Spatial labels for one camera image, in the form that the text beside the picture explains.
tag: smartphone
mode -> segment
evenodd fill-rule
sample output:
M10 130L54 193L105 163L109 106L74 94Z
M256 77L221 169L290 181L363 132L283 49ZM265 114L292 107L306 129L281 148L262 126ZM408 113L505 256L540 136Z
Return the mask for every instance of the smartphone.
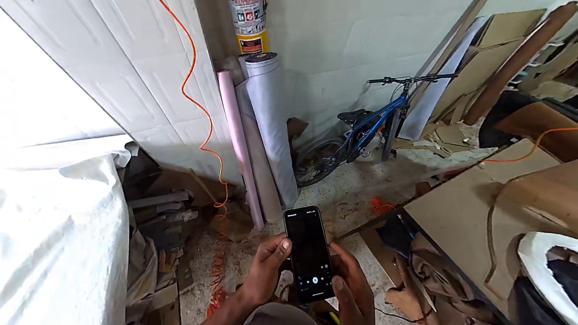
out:
M321 213L316 206L287 210L283 214L291 240L291 266L297 298L303 304L334 297L333 268Z

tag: terrazzo floor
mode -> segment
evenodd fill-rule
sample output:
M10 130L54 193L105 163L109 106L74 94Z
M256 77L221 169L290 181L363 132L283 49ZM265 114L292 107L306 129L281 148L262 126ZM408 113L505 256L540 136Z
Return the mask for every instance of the terrazzo floor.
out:
M461 128L466 136L476 133L475 128L468 128L465 125ZM331 241L375 217L370 204L373 197L394 204L402 203L414 196L415 183L427 180L434 185L434 180L430 176L436 174L435 171L464 161L481 159L494 150L472 149L454 153L449 158L441 158L425 149L404 149L398 150L397 158L386 162L380 162L378 158L380 153L377 153L373 161L355 161L342 165L321 182L302 189L295 207L317 206L321 211L327 240ZM259 241L283 231L283 222L267 224L265 231L253 230L244 241L230 243L227 246L223 274L228 292L233 292L235 286L243 282ZM216 243L217 239L210 231L204 231L194 243L193 249L198 252L198 257L191 261L194 285L180 297L182 324L200 324L205 319L211 293L209 269L213 262ZM385 293L392 283L361 237L355 234L339 243L359 260L373 290L375 306L387 313L403 315L384 303ZM280 288L291 282L291 273L284 271L277 294ZM334 298L328 301L337 308ZM376 324L408 324L408 322L376 312Z

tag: blue bicycle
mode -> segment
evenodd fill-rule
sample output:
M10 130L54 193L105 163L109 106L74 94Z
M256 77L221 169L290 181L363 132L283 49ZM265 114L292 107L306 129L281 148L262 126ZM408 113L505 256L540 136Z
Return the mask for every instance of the blue bicycle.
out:
M294 172L297 187L313 185L331 174L335 168L344 163L351 163L359 156L369 155L366 150L369 142L375 137L378 129L383 125L384 147L381 160L385 161L390 156L391 146L394 138L399 134L401 125L405 120L409 109L409 88L417 82L437 82L443 78L453 78L457 74L448 75L427 75L423 77L405 77L368 80L368 83L399 83L391 97L403 87L401 95L396 100L391 100L389 104L378 110L359 109L354 112L344 112L337 115L337 118L349 126L349 130L339 136L331 136L321 139L303 152L300 152L295 160Z

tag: wall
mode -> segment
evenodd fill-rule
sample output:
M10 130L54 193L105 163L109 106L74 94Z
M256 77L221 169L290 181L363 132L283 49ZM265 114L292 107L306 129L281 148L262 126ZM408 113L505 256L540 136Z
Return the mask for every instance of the wall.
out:
M480 14L554 2L489 0ZM310 123L299 142L335 132L336 115L348 110L366 80L415 75L469 3L269 0L269 48L281 55L293 116ZM372 86L369 109L387 104L393 87Z
M0 150L124 134L0 10Z
M224 179L240 183L215 72L193 0L169 0L191 32L197 66L186 92L214 122L206 146ZM157 0L0 0L0 7L161 165L216 178L218 159L198 146L206 116L180 93L192 51Z

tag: fire extinguisher label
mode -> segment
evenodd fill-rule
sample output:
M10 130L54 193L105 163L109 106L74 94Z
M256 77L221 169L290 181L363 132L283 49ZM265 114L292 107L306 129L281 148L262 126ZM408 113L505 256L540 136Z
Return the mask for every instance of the fire extinguisher label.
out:
M241 51L243 54L263 52L263 43L260 37L255 39L239 39L239 42L241 44Z
M237 35L252 35L265 30L262 0L229 0Z

